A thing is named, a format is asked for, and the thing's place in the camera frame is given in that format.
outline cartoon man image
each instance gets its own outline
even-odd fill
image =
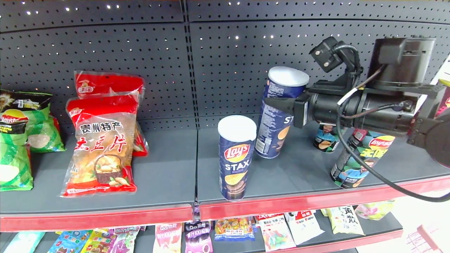
[[[375,164],[375,160],[372,158],[367,158],[364,160],[364,162],[369,165],[369,167],[373,167]],[[339,178],[342,179],[342,181],[345,180],[345,178],[349,177],[349,178],[353,178],[353,179],[362,179],[365,176],[367,176],[369,174],[369,171],[367,171],[366,168],[364,168],[363,166],[360,167],[359,170],[355,170],[355,169],[349,169],[346,170],[344,172],[341,172],[339,174]]]

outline red chip bag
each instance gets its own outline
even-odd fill
[[[145,80],[141,77],[93,71],[75,71],[75,88],[80,99],[139,93],[139,101],[144,97]],[[136,122],[133,156],[146,156],[149,145]]]
[[[77,142],[62,197],[136,191],[131,154],[137,99],[134,93],[67,102]]]

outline chip can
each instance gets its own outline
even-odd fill
[[[294,120],[293,115],[266,105],[264,98],[296,98],[305,90],[309,78],[294,68],[273,67],[269,70],[256,139],[256,153],[261,157],[275,158],[279,155]]]
[[[367,165],[373,168],[387,152],[394,139],[395,137],[393,136],[355,129],[348,139],[347,144],[351,150],[361,156]],[[358,187],[368,174],[369,171],[359,165],[345,149],[331,169],[331,177],[334,183],[344,189]]]
[[[340,142],[337,131],[336,125],[320,123],[317,135],[314,137],[314,146],[324,153],[334,152]],[[344,134],[345,131],[347,128],[343,127],[341,134]]]
[[[247,172],[255,149],[256,124],[241,115],[219,121],[219,185],[222,196],[230,201],[245,195]]]

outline basket illustration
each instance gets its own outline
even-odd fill
[[[111,178],[123,177],[122,161],[119,156],[105,154],[99,157],[94,164],[95,176],[99,184],[108,184]]]

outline blue chip can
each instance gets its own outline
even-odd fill
[[[273,67],[264,89],[264,98],[296,98],[306,88],[309,76],[297,69]],[[262,101],[256,153],[263,158],[279,155],[294,116],[268,106]]]
[[[219,185],[222,196],[230,201],[245,195],[248,169],[255,149],[256,124],[245,116],[233,115],[218,124]]]

